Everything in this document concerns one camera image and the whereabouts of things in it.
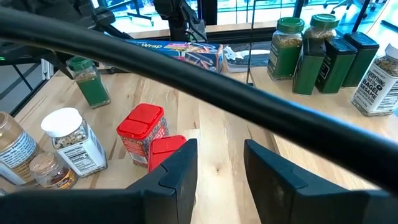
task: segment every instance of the black cable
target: black cable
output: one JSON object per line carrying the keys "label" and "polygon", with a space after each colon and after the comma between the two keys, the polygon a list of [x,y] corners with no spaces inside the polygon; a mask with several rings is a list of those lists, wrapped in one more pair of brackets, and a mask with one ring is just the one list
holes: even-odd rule
{"label": "black cable", "polygon": [[182,90],[398,193],[398,145],[388,139],[75,24],[0,7],[0,27],[2,39],[92,58]]}
{"label": "black cable", "polygon": [[195,42],[197,43],[198,42],[198,39],[197,39],[197,37],[195,37],[195,35],[193,35],[191,32],[189,32],[189,31],[185,31],[187,34],[189,34],[189,36],[191,36],[194,40],[195,40]]}

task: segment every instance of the red jar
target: red jar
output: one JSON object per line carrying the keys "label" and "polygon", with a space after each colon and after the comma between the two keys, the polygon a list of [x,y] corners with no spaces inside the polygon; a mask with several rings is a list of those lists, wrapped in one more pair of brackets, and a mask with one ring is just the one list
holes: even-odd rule
{"label": "red jar", "polygon": [[164,110],[160,106],[141,103],[137,105],[116,128],[124,147],[139,166],[147,167],[152,140],[169,135]]}
{"label": "red jar", "polygon": [[148,172],[159,166],[163,161],[171,156],[171,154],[186,143],[186,141],[185,137],[181,135],[153,140],[149,149]]}

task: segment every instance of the nutrition facts label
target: nutrition facts label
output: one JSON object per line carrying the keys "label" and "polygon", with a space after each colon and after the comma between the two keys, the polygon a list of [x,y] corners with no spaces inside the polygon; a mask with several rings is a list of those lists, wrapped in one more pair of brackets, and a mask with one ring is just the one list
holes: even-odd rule
{"label": "nutrition facts label", "polygon": [[0,153],[0,161],[13,169],[25,162],[35,152],[35,149],[36,142],[24,131],[13,146]]}
{"label": "nutrition facts label", "polygon": [[63,151],[63,153],[70,159],[73,165],[75,165],[76,168],[82,173],[97,168],[95,162],[91,159],[90,155],[85,151],[85,149],[81,145]]}

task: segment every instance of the dark green shaker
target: dark green shaker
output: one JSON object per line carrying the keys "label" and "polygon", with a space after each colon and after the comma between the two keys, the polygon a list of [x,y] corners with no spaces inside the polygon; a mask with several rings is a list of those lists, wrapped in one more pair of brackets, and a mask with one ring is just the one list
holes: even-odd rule
{"label": "dark green shaker", "polygon": [[341,37],[325,40],[323,60],[315,86],[320,93],[337,93],[354,61],[356,49]]}
{"label": "dark green shaker", "polygon": [[347,76],[341,87],[356,87],[365,75],[365,72],[376,55],[377,50],[379,50],[379,44],[361,32],[345,34],[344,39],[353,45],[358,53],[356,54],[354,62],[348,70]]}
{"label": "dark green shaker", "polygon": [[312,94],[325,54],[325,41],[323,39],[304,39],[302,54],[297,62],[293,77],[293,93]]}

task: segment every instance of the jar lid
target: jar lid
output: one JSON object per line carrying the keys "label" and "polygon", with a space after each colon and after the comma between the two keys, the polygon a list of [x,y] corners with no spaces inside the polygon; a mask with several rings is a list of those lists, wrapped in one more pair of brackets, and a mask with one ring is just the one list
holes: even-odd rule
{"label": "jar lid", "polygon": [[57,158],[52,152],[42,152],[35,156],[29,164],[29,169],[36,174],[45,175],[57,166]]}
{"label": "jar lid", "polygon": [[83,118],[75,108],[62,108],[47,115],[41,124],[42,130],[50,137],[60,138],[76,131]]}
{"label": "jar lid", "polygon": [[339,20],[332,14],[317,14],[311,17],[310,25],[322,29],[333,29],[338,23]]}
{"label": "jar lid", "polygon": [[93,63],[91,59],[76,56],[67,61],[68,68],[74,72],[90,68]]}
{"label": "jar lid", "polygon": [[398,59],[398,44],[390,43],[386,47],[386,55]]}
{"label": "jar lid", "polygon": [[280,18],[278,19],[276,29],[287,34],[298,33],[303,31],[304,21],[296,17]]}

